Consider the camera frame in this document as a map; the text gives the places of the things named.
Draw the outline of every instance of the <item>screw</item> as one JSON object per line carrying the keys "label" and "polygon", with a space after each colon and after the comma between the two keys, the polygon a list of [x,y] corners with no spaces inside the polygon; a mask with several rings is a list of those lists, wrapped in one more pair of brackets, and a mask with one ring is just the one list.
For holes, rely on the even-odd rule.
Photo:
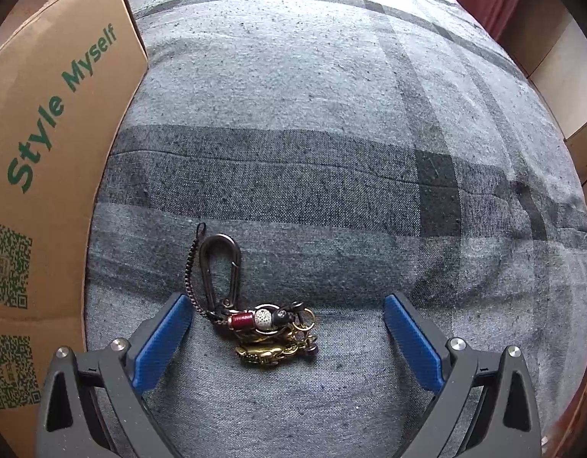
{"label": "screw", "polygon": [[508,346],[508,354],[512,358],[518,358],[522,354],[522,351],[518,346]]}
{"label": "screw", "polygon": [[66,346],[59,347],[56,350],[56,356],[58,358],[66,358],[69,353],[70,353],[70,350]]}
{"label": "screw", "polygon": [[111,349],[113,351],[121,351],[122,349],[126,349],[127,346],[128,341],[124,338],[117,338],[111,341]]}
{"label": "screw", "polygon": [[452,338],[450,339],[450,347],[455,351],[463,351],[467,347],[467,344],[461,338]]}
{"label": "screw", "polygon": [[304,348],[307,355],[316,355],[319,352],[319,347],[313,342]]}

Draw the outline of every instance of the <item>qr code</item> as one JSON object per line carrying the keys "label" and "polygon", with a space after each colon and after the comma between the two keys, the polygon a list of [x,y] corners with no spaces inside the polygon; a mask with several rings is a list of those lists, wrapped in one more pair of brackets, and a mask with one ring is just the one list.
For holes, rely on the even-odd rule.
{"label": "qr code", "polygon": [[40,402],[30,338],[0,335],[0,410]]}
{"label": "qr code", "polygon": [[0,224],[0,305],[27,308],[31,247],[31,238]]}

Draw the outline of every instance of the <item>wall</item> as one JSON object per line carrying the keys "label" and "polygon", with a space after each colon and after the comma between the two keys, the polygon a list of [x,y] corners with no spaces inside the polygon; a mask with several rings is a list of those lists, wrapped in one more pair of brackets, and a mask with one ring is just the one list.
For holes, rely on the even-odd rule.
{"label": "wall", "polygon": [[520,0],[500,40],[558,125],[587,179],[587,39],[560,0]]}

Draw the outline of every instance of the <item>black carabiner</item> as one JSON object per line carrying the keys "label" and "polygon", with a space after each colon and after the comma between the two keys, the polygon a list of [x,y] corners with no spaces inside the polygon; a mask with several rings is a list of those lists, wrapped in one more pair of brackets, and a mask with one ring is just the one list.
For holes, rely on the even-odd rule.
{"label": "black carabiner", "polygon": [[[209,263],[210,251],[216,244],[223,244],[230,248],[231,252],[231,275],[230,275],[230,292],[225,297],[217,312],[217,296],[215,288],[213,287],[213,279],[211,277],[211,269]],[[207,237],[198,252],[200,261],[200,270],[202,272],[202,283],[204,284],[204,293],[207,295],[207,311],[213,316],[223,320],[221,317],[226,317],[230,310],[236,309],[238,302],[238,290],[240,286],[240,262],[241,253],[240,247],[229,235],[215,234]]]}

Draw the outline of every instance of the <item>plaid fabric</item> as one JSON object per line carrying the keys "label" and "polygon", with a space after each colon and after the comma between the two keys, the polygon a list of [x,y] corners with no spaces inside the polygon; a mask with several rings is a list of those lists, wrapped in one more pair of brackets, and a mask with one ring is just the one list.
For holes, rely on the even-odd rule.
{"label": "plaid fabric", "polygon": [[430,394],[384,327],[393,290],[473,347],[519,345],[555,421],[587,361],[587,210],[537,95],[456,1],[130,2],[151,65],[94,214],[89,348],[183,292],[199,221],[240,244],[246,306],[320,318],[316,362],[274,370],[194,319],[147,395],[184,456],[395,453]]}

